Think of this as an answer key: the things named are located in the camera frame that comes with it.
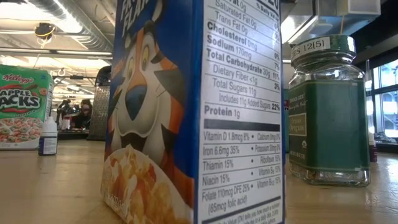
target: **frosted flakes box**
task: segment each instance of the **frosted flakes box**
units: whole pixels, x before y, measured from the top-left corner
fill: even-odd
[[[53,80],[43,70],[0,65],[0,149],[36,149]]]
[[[118,1],[101,194],[126,223],[284,222],[279,14]]]

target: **table surface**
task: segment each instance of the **table surface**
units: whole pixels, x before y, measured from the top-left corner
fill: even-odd
[[[103,203],[103,142],[60,141],[58,155],[0,151],[0,223],[113,224]],[[366,188],[307,185],[287,173],[288,224],[398,223],[398,156],[379,154]]]

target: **spice jar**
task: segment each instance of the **spice jar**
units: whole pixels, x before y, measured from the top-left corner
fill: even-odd
[[[364,73],[354,39],[328,35],[292,49],[290,171],[309,184],[370,183]]]

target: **jar lid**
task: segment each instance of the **jar lid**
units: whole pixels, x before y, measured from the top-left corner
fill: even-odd
[[[346,52],[355,56],[356,51],[354,39],[347,35],[327,35],[312,38],[294,46],[292,49],[291,59],[293,62],[304,55],[327,51]]]

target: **tiger nose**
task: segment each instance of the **tiger nose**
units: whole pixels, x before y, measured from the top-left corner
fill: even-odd
[[[137,117],[147,93],[146,85],[137,85],[126,93],[127,113],[132,121]]]

